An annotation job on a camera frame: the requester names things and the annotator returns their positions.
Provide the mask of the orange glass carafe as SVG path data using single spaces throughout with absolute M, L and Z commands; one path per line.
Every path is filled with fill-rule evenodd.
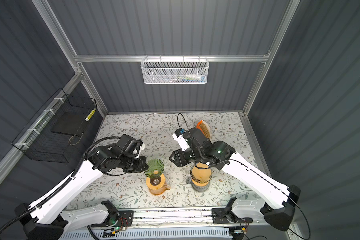
M 166 180 L 163 179 L 161 179 L 160 182 L 158 180 L 154 180 L 152 182 L 151 179 L 147 179 L 146 184 L 149 189 L 149 192 L 155 196 L 161 195 L 165 191 L 171 189 L 171 187 L 167 184 Z

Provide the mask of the grey glass carafe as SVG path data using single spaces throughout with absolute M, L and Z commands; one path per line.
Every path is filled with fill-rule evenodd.
M 210 183 L 207 182 L 207 183 L 197 183 L 195 182 L 191 177 L 188 177 L 186 179 L 186 183 L 188 185 L 191 185 L 192 188 L 196 191 L 196 192 L 199 192 L 199 193 L 203 193 L 203 192 L 206 192 L 208 189 L 209 189 L 209 186 L 210 186 Z

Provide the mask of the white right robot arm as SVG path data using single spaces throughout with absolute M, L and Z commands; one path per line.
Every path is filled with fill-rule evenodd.
M 277 182 L 251 165 L 232 146 L 223 141 L 212 143 L 197 128 L 176 129 L 173 139 L 180 149 L 173 151 L 169 160 L 177 167 L 201 163 L 204 170 L 216 168 L 240 180 L 261 197 L 259 203 L 231 198 L 225 207 L 229 222 L 263 217 L 279 231 L 289 229 L 301 194 L 299 187 Z

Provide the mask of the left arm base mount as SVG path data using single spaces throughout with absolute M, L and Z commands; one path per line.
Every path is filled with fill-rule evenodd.
M 126 228 L 132 225 L 134 219 L 134 211 L 118 211 L 112 212 L 103 223 L 93 224 L 92 228 L 109 227 L 109 228 Z

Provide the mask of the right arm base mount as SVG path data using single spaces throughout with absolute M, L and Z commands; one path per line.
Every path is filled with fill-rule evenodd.
M 251 224 L 252 218 L 239 219 L 232 212 L 232 206 L 237 198 L 231 198 L 225 208 L 212 208 L 212 218 L 214 224 Z

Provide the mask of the grey glass dripper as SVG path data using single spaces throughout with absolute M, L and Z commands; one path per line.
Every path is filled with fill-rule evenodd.
M 195 166 L 192 166 L 190 170 L 191 183 L 196 186 L 205 186 L 210 183 L 212 179 L 212 169 L 208 168 L 207 165 L 197 163 Z

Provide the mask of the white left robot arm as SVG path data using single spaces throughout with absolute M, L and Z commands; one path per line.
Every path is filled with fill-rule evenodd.
M 29 205 L 16 208 L 19 221 L 29 240 L 57 240 L 63 234 L 91 225 L 105 225 L 121 230 L 128 225 L 110 201 L 93 207 L 67 211 L 66 206 L 86 187 L 115 169 L 123 174 L 142 173 L 148 169 L 142 156 L 145 144 L 129 135 L 111 137 L 116 143 L 101 146 L 102 138 L 83 153 L 78 166 L 44 196 Z

